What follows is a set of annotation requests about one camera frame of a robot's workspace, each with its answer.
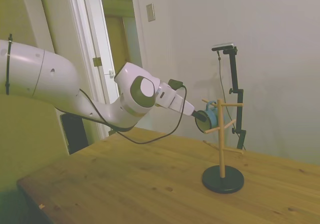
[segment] blue mug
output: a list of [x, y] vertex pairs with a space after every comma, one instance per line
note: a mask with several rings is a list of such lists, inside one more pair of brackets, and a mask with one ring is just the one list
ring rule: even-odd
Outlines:
[[205, 107], [206, 109], [204, 111], [202, 110], [198, 111], [199, 114], [206, 117], [204, 122], [197, 118], [195, 119], [196, 126], [203, 133], [206, 130], [209, 130], [218, 126], [218, 109], [214, 106], [210, 107], [212, 103], [217, 104], [217, 102], [215, 101], [210, 101], [206, 104], [206, 107]]

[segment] black round base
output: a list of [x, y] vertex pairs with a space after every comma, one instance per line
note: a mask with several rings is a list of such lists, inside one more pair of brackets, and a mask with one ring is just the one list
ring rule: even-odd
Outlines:
[[227, 194], [239, 191], [244, 186], [245, 178], [238, 169], [230, 166], [225, 167], [225, 178], [221, 178], [218, 165], [204, 171], [202, 183], [213, 192]]

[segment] camera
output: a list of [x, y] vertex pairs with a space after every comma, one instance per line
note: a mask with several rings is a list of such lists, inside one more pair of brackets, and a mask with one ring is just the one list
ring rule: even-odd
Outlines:
[[221, 43], [214, 45], [211, 50], [212, 51], [220, 51], [220, 50], [226, 50], [226, 49], [231, 49], [234, 48], [234, 43]]

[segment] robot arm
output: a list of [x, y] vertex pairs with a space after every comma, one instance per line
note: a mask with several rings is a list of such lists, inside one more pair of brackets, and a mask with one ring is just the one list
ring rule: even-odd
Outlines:
[[[67, 59], [20, 43], [11, 43], [9, 55], [9, 94], [38, 99], [60, 111], [105, 123], [80, 92], [77, 71]], [[0, 94], [6, 91], [7, 60], [8, 41], [0, 40]], [[114, 103], [93, 101], [113, 129], [130, 130], [155, 104], [181, 112], [184, 99], [168, 84], [132, 63], [125, 64], [115, 82], [121, 94]], [[197, 115], [189, 102], [184, 108], [183, 114]]]

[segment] wooden mug stand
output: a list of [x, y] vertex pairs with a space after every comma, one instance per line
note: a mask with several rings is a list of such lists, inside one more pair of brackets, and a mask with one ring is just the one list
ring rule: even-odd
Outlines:
[[233, 167], [225, 165], [224, 151], [235, 152], [243, 154], [242, 150], [236, 148], [225, 147], [225, 129], [230, 127], [236, 120], [231, 120], [228, 124], [224, 124], [224, 107], [243, 107], [243, 103], [224, 103], [222, 99], [217, 100], [217, 104], [211, 105], [218, 108], [218, 127], [206, 130], [204, 133], [212, 133], [218, 131], [219, 146], [203, 141], [207, 145], [217, 149], [219, 151], [219, 165], [209, 167], [202, 175], [203, 185], [211, 191], [216, 193], [234, 193], [239, 191], [245, 183], [242, 173]]

